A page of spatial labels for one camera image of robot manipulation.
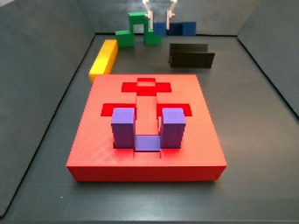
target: black block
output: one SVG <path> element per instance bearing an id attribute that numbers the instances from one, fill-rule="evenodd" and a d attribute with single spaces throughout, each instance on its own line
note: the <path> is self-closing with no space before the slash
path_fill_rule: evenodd
<path id="1" fill-rule="evenodd" d="M 170 67 L 210 68 L 213 57 L 206 44 L 170 44 Z"/>

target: gray wall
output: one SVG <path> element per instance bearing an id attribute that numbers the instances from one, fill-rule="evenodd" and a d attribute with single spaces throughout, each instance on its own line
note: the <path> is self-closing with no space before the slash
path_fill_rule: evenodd
<path id="1" fill-rule="evenodd" d="M 77 0 L 94 32 L 128 29 L 126 13 L 145 11 L 141 0 Z M 237 35 L 260 0 L 178 0 L 173 22 L 196 21 L 197 34 Z M 169 0 L 150 0 L 154 21 L 164 22 Z"/>
<path id="2" fill-rule="evenodd" d="M 263 0 L 237 38 L 299 115 L 299 1 Z"/>
<path id="3" fill-rule="evenodd" d="M 0 216 L 93 34 L 74 0 L 16 0 L 0 8 Z"/>

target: gray floor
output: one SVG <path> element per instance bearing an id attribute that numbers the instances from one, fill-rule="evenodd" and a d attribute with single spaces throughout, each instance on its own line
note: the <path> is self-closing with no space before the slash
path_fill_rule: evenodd
<path id="1" fill-rule="evenodd" d="M 297 120 L 235 38 L 166 37 L 121 49 L 113 74 L 198 76 L 228 168 L 200 183 L 76 183 L 65 169 L 97 36 L 2 221 L 299 221 Z M 206 43 L 212 69 L 169 68 L 169 43 Z"/>

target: green cube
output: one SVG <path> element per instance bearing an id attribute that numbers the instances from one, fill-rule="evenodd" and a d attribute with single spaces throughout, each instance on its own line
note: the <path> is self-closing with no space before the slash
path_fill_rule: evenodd
<path id="1" fill-rule="evenodd" d="M 116 42 L 118 47 L 134 46 L 134 35 L 130 31 L 116 31 Z"/>
<path id="2" fill-rule="evenodd" d="M 144 33 L 144 44 L 145 45 L 158 45 L 162 42 L 162 37 L 154 36 L 154 31 L 148 30 Z"/>

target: toy block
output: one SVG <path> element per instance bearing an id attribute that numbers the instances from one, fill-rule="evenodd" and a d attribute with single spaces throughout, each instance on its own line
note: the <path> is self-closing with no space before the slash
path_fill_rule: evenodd
<path id="1" fill-rule="evenodd" d="M 145 45 L 158 45 L 162 42 L 162 37 L 154 36 L 154 31 L 148 30 L 144 33 L 144 44 Z"/>
<path id="2" fill-rule="evenodd" d="M 116 56 L 117 41 L 114 39 L 106 39 L 100 48 L 97 57 L 88 72 L 90 83 L 93 82 L 96 75 L 109 74 L 112 66 L 114 64 Z"/>
<path id="3" fill-rule="evenodd" d="M 116 31 L 116 42 L 118 47 L 134 46 L 134 34 L 130 31 Z"/>
<path id="4" fill-rule="evenodd" d="M 170 84 L 172 92 L 156 93 L 157 103 L 166 103 L 168 100 L 190 105 L 190 116 L 184 117 L 185 127 L 180 149 L 134 152 L 134 149 L 118 150 L 113 147 L 110 117 L 100 116 L 98 113 L 113 89 L 113 96 L 118 98 L 118 103 L 122 95 L 136 95 L 136 93 L 121 92 L 121 87 L 124 82 L 137 82 L 137 78 L 154 78 L 156 84 Z M 96 76 L 66 167 L 76 181 L 216 180 L 227 167 L 227 162 L 196 75 Z"/>
<path id="5" fill-rule="evenodd" d="M 146 136 L 158 135 L 154 96 L 137 96 L 134 106 L 134 134 Z"/>
<path id="6" fill-rule="evenodd" d="M 170 67 L 210 68 L 215 52 L 176 52 L 170 57 Z"/>
<path id="7" fill-rule="evenodd" d="M 169 23 L 169 30 L 165 31 L 166 36 L 181 36 L 182 35 L 182 24 Z"/>
<path id="8" fill-rule="evenodd" d="M 165 36 L 165 23 L 153 23 L 153 35 Z"/>
<path id="9" fill-rule="evenodd" d="M 134 109 L 114 108 L 110 127 L 116 149 L 134 148 Z"/>
<path id="10" fill-rule="evenodd" d="M 134 136 L 134 151 L 160 151 L 160 137 Z"/>
<path id="11" fill-rule="evenodd" d="M 164 108 L 161 119 L 160 140 L 162 149 L 180 149 L 185 126 L 181 108 Z"/>
<path id="12" fill-rule="evenodd" d="M 170 67 L 210 68 L 215 52 L 208 52 L 208 45 L 170 44 Z"/>
<path id="13" fill-rule="evenodd" d="M 134 25 L 144 25 L 144 28 L 148 29 L 148 19 L 145 17 L 145 12 L 129 12 L 128 13 L 128 23 L 129 23 L 129 31 L 133 33 Z"/>
<path id="14" fill-rule="evenodd" d="M 194 36 L 196 35 L 196 22 L 182 22 L 181 23 L 181 35 Z"/>

